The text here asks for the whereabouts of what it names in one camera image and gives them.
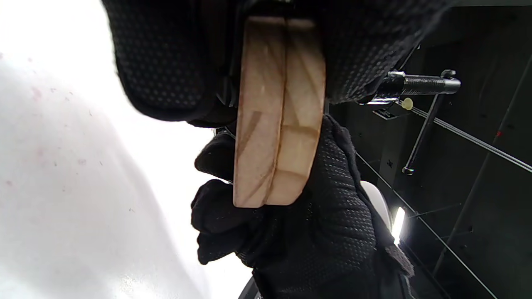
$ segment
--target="gloved hand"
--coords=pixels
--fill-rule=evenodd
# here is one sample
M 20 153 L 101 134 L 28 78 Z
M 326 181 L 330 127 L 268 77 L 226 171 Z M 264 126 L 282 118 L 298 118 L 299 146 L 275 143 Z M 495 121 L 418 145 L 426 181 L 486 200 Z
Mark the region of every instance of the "gloved hand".
M 196 159 L 199 171 L 232 180 L 235 142 L 219 134 Z M 211 180 L 192 202 L 207 264 L 235 252 L 264 298 L 388 298 L 412 265 L 360 185 L 349 133 L 325 115 L 309 181 L 290 206 L 241 209 L 232 185 Z
M 235 17 L 225 7 L 242 1 L 102 2 L 113 35 L 118 75 L 136 109 L 153 118 L 188 121 L 199 127 L 223 127 L 236 119 L 236 109 L 218 100 L 227 74 L 214 56 L 225 51 L 226 37 L 223 30 L 219 33 L 213 28 L 224 28 L 223 20 Z M 293 1 L 299 9 L 312 12 L 320 28 L 327 67 L 326 97 L 331 104 L 373 94 L 382 76 L 434 27 L 453 2 Z

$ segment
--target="yellow knob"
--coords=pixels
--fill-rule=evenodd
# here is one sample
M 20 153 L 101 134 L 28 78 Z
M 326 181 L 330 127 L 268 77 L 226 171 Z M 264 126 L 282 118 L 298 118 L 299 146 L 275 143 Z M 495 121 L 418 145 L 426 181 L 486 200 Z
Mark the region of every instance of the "yellow knob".
M 412 108 L 414 108 L 414 101 L 412 101 L 411 98 L 407 97 L 401 103 L 401 107 L 406 109 L 406 110 L 408 110 L 408 111 L 410 111 L 410 110 L 412 110 Z

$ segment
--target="white wall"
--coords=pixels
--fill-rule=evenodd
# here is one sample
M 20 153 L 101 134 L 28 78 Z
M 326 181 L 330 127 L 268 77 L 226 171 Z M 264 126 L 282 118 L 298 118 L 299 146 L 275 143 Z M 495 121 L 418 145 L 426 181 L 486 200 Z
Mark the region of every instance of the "white wall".
M 96 0 L 0 0 L 0 298 L 237 298 L 196 259 L 208 129 L 136 112 Z

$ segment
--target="light fixture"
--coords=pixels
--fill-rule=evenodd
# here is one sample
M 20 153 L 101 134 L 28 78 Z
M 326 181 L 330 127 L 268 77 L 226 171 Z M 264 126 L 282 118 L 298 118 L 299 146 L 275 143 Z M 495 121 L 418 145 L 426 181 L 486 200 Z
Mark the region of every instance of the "light fixture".
M 402 207 L 397 209 L 395 214 L 394 225 L 392 226 L 392 236 L 394 237 L 394 244 L 399 245 L 401 229 L 403 228 L 404 222 L 404 210 Z

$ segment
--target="wooden clamp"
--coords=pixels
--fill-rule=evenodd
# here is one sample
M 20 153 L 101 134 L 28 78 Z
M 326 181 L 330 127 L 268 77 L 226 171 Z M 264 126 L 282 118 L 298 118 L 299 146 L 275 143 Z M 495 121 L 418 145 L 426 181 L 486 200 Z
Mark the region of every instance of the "wooden clamp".
M 314 161 L 325 61 L 310 20 L 252 16 L 245 23 L 233 203 L 289 205 Z

